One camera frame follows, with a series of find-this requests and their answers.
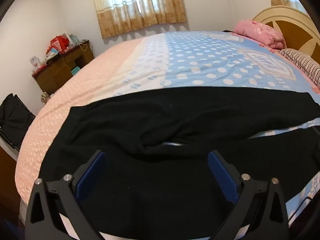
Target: red bag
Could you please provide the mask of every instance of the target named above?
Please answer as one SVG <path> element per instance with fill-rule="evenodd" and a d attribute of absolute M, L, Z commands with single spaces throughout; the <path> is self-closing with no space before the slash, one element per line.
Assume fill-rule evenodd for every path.
<path fill-rule="evenodd" d="M 62 36 L 57 36 L 53 40 L 51 40 L 51 46 L 57 49 L 60 53 L 64 53 L 64 51 L 69 46 L 69 40 L 63 38 Z"/>

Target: black bag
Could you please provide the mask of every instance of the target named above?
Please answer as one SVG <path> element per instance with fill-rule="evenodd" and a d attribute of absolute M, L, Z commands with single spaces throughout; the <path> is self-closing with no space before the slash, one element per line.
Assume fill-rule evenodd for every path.
<path fill-rule="evenodd" d="M 35 116 L 17 95 L 8 95 L 0 106 L 0 136 L 13 149 L 20 150 L 24 136 Z"/>

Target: black cloth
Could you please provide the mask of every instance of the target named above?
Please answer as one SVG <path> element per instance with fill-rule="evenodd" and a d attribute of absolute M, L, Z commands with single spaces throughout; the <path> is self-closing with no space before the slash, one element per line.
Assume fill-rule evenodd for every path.
<path fill-rule="evenodd" d="M 13 94 L 8 95 L 0 106 L 1 130 L 18 149 L 20 149 L 23 138 L 33 120 L 34 116 Z"/>
<path fill-rule="evenodd" d="M 207 237 L 231 209 L 207 167 L 208 152 L 218 149 L 255 179 L 277 177 L 289 200 L 317 173 L 319 135 L 301 129 L 247 138 L 319 116 L 308 93 L 292 91 L 187 87 L 109 98 L 71 109 L 39 177 L 73 174 L 102 150 L 106 168 L 80 203 L 97 230 L 131 239 Z"/>

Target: wooden headboard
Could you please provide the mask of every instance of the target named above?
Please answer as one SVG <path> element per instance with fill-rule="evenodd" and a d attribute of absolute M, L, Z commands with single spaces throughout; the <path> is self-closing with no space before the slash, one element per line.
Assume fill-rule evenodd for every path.
<path fill-rule="evenodd" d="M 288 48 L 301 51 L 320 64 L 320 34 L 308 15 L 279 5 L 263 10 L 253 20 L 281 31 Z"/>

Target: metal screw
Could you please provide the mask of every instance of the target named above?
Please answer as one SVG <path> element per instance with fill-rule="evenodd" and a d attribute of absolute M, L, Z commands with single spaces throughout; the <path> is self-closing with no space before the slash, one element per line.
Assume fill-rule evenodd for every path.
<path fill-rule="evenodd" d="M 251 177 L 250 177 L 249 174 L 244 173 L 244 174 L 241 175 L 241 178 L 242 178 L 243 180 L 245 180 L 245 181 L 248 181 Z"/>
<path fill-rule="evenodd" d="M 36 179 L 36 181 L 35 181 L 35 184 L 36 184 L 36 185 L 40 185 L 41 183 L 42 183 L 42 179 L 40 179 L 40 178 L 39 178 L 39 179 Z"/>
<path fill-rule="evenodd" d="M 69 180 L 72 179 L 72 175 L 70 175 L 70 174 L 64 175 L 64 176 L 63 176 L 63 179 L 64 179 L 65 181 L 69 181 Z"/>
<path fill-rule="evenodd" d="M 271 181 L 273 184 L 276 184 L 276 185 L 279 183 L 279 179 L 277 179 L 277 178 L 272 178 Z"/>

